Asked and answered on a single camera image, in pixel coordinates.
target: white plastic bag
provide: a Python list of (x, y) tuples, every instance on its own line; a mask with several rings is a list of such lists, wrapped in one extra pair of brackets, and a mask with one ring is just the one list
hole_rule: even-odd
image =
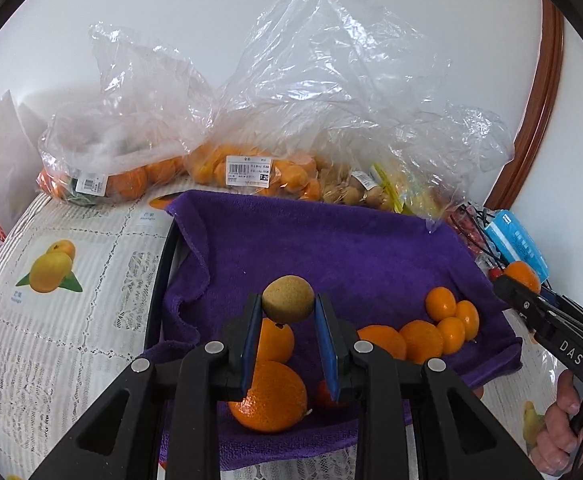
[(6, 233), (36, 197), (41, 159), (25, 135), (11, 93), (0, 98), (0, 227)]
[(210, 125), (214, 91), (177, 49), (102, 23), (90, 33), (101, 93), (54, 115), (38, 146), (40, 183), (75, 203), (134, 200), (182, 172)]
[[(383, 187), (394, 189), (395, 210), (407, 205), (435, 221), (462, 201), (479, 171), (513, 155), (497, 116), (438, 104), (448, 66), (427, 38), (368, 0), (279, 0), (252, 29), (209, 146), (190, 161), (190, 173), (229, 184), (218, 179), (223, 154), (271, 156), (275, 186), (276, 160), (293, 162), (299, 153), (350, 170), (377, 165)], [(339, 173), (337, 184), (346, 186), (349, 175)], [(305, 196), (284, 186), (283, 178), (282, 196)]]

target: purple towel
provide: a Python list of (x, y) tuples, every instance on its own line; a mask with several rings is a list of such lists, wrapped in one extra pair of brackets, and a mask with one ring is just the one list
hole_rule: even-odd
[[(192, 252), (165, 296), (166, 342), (150, 349), (155, 362), (175, 359), (218, 338), (222, 324), (238, 316), (249, 292), (262, 292), (280, 276), (302, 276), (331, 297), (335, 314), (356, 328), (386, 324), (400, 329), (414, 319), (431, 321), (425, 296), (446, 286), (476, 305), (481, 327), (446, 363), (472, 388), (518, 370), (515, 337), (489, 281), (446, 225), (433, 234), (418, 218), (361, 207), (276, 198), (188, 191), (168, 211)], [(313, 318), (292, 326), (296, 345), (287, 363), (307, 386), (309, 407), (323, 377)], [(219, 405), (223, 470), (289, 458), (306, 458), (356, 442), (355, 407), (313, 410), (280, 434), (257, 434)], [(165, 459), (168, 435), (161, 459)]]

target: wooden trim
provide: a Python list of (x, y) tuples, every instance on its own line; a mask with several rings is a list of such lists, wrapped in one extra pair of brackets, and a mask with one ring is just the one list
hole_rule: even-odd
[(509, 209), (523, 187), (540, 148), (556, 102), (563, 63), (564, 17), (550, 0), (542, 0), (542, 35), (536, 75), (521, 129), (514, 142), (515, 155), (505, 165), (485, 205)]

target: green leaf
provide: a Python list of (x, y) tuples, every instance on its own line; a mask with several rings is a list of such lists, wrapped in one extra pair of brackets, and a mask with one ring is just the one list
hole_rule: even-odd
[(82, 292), (83, 288), (78, 283), (76, 276), (73, 272), (70, 272), (67, 276), (65, 276), (60, 282), (60, 288), (66, 288), (67, 290), (71, 290), (72, 292)]
[(16, 286), (23, 286), (23, 285), (29, 285), (29, 272), (27, 273), (27, 276), (25, 276), (24, 278), (22, 278), (17, 284)]

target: screw head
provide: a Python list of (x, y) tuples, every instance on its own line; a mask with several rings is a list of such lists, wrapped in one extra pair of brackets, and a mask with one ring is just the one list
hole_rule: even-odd
[(434, 357), (427, 362), (427, 366), (433, 372), (443, 372), (444, 369), (447, 367), (445, 361), (442, 359), (438, 359), (438, 357)]
[(150, 367), (150, 362), (147, 361), (147, 359), (145, 359), (145, 357), (141, 357), (139, 359), (136, 359), (136, 361), (134, 361), (132, 363), (132, 371), (136, 372), (137, 374), (144, 372), (149, 367)]
[(207, 354), (217, 354), (222, 352), (223, 348), (225, 348), (225, 345), (220, 341), (209, 341), (209, 343), (205, 345), (205, 351)]
[(356, 341), (353, 344), (353, 349), (359, 354), (368, 354), (373, 350), (373, 345), (369, 341)]

